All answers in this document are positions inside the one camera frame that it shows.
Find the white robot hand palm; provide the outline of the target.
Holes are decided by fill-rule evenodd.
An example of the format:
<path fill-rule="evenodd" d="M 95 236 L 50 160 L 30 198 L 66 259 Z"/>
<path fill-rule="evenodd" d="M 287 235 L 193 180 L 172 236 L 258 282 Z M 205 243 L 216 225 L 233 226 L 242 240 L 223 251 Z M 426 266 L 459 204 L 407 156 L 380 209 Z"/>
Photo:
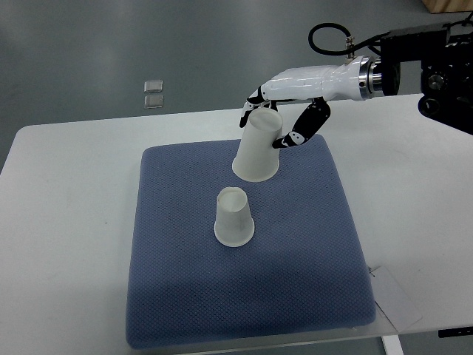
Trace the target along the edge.
<path fill-rule="evenodd" d="M 363 101 L 373 97 L 369 75 L 373 58 L 359 56 L 340 66 L 324 65 L 287 69 L 261 85 L 266 101 L 345 98 Z"/>

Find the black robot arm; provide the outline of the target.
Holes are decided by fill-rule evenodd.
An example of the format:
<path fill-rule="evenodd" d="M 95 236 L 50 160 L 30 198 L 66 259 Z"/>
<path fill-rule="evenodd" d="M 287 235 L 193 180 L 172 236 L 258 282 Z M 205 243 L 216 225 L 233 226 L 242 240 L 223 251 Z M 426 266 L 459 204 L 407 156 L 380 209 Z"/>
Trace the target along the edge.
<path fill-rule="evenodd" d="M 310 48 L 321 55 L 344 56 L 342 65 L 287 69 L 259 86 L 242 109 L 240 127 L 259 108 L 277 109 L 279 102 L 310 104 L 275 149 L 300 146 L 310 140 L 330 117 L 329 101 L 364 101 L 381 93 L 398 94 L 401 64 L 421 64 L 418 111 L 423 116 L 468 134 L 472 133 L 472 34 L 451 33 L 453 23 L 409 27 L 374 35 L 354 44 L 344 26 L 325 22 L 308 34 Z"/>

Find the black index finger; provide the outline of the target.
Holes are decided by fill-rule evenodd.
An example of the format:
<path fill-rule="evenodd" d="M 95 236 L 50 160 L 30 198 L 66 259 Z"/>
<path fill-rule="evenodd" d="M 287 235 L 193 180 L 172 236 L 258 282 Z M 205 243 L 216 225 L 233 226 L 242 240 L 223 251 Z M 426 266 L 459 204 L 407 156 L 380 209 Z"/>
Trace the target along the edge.
<path fill-rule="evenodd" d="M 277 101 L 270 101 L 270 106 L 269 106 L 270 109 L 274 110 L 274 111 L 277 111 L 278 108 L 277 108 Z"/>

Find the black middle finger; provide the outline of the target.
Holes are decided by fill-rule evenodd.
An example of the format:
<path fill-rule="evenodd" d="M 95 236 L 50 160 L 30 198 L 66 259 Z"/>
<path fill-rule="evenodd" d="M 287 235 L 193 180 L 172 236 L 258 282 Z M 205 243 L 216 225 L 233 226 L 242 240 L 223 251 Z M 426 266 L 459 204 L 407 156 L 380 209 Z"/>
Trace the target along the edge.
<path fill-rule="evenodd" d="M 262 105 L 261 104 L 251 104 L 251 103 L 245 103 L 243 108 L 242 108 L 242 114 L 241 118 L 239 121 L 239 127 L 244 128 L 248 122 L 250 114 L 255 110 L 260 108 Z"/>

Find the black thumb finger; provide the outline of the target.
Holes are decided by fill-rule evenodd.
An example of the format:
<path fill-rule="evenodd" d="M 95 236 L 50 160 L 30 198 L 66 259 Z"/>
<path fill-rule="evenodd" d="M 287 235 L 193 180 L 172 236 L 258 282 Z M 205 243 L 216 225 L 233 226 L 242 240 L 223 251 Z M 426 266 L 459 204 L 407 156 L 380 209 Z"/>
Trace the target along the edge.
<path fill-rule="evenodd" d="M 330 107 L 323 98 L 314 98 L 302 112 L 293 128 L 272 143 L 274 149 L 300 146 L 310 140 L 330 117 Z"/>

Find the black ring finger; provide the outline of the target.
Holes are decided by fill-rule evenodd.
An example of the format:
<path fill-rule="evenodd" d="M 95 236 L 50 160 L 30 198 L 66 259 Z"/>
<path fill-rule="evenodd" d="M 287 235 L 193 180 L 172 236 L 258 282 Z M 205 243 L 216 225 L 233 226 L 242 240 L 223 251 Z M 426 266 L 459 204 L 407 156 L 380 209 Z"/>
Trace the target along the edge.
<path fill-rule="evenodd" d="M 249 104 L 262 104 L 265 102 L 265 97 L 262 93 L 262 87 L 258 87 L 248 98 L 247 102 Z"/>

